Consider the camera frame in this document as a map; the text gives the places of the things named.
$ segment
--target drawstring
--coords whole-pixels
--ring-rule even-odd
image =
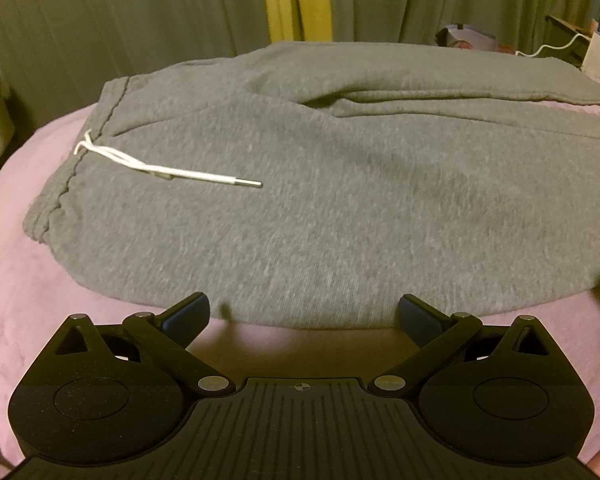
[[[231,186],[248,186],[248,187],[262,187],[261,182],[255,182],[253,180],[243,180],[241,178],[235,178],[234,176],[216,175],[211,173],[200,173],[199,171],[187,171],[178,170],[175,168],[165,168],[163,166],[152,166],[145,164],[141,160],[137,160],[126,153],[120,152],[119,150],[108,148],[107,146],[96,146],[92,141],[90,134],[91,130],[87,130],[84,133],[84,140],[78,142],[74,149],[74,155],[80,151],[80,148],[85,148],[93,153],[107,157],[109,160],[113,160],[118,164],[122,164],[132,170],[146,171],[155,176],[160,176],[171,180],[174,176],[182,178],[192,178],[194,180],[206,180],[208,182],[218,182],[220,184],[230,184]]]

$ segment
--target black ribbed surface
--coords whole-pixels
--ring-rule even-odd
[[[308,384],[304,390],[300,384]],[[456,455],[410,406],[363,391],[355,379],[250,379],[236,394],[198,403],[178,434],[122,464],[73,468],[29,460],[27,480],[593,480],[575,459],[502,468]]]

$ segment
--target silver screw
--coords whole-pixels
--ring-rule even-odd
[[[229,385],[229,381],[219,375],[208,375],[198,381],[200,389],[207,392],[217,392],[224,390]]]
[[[404,388],[407,383],[402,377],[396,375],[381,375],[374,381],[374,384],[381,390],[395,391]]]

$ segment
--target pink bedsheet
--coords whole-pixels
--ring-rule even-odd
[[[586,108],[600,114],[600,107]],[[22,231],[30,203],[68,155],[91,109],[41,128],[0,172],[0,478],[23,459],[7,420],[11,393],[64,319],[84,312],[95,324],[115,324],[139,310],[160,312],[81,288],[46,246]],[[594,399],[595,421],[580,453],[587,462],[600,450],[600,288],[483,321],[510,324],[519,314],[539,317]],[[367,381],[415,346],[398,330],[300,331],[213,319],[189,350],[237,383],[246,376],[276,375],[361,376]]]

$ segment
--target triangular cutout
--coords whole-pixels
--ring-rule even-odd
[[[80,352],[87,351],[88,348],[84,342],[84,337],[75,326],[72,326],[58,346],[56,355],[79,354]]]
[[[542,340],[533,328],[526,327],[521,336],[517,352],[532,355],[549,355],[549,352],[542,344]]]

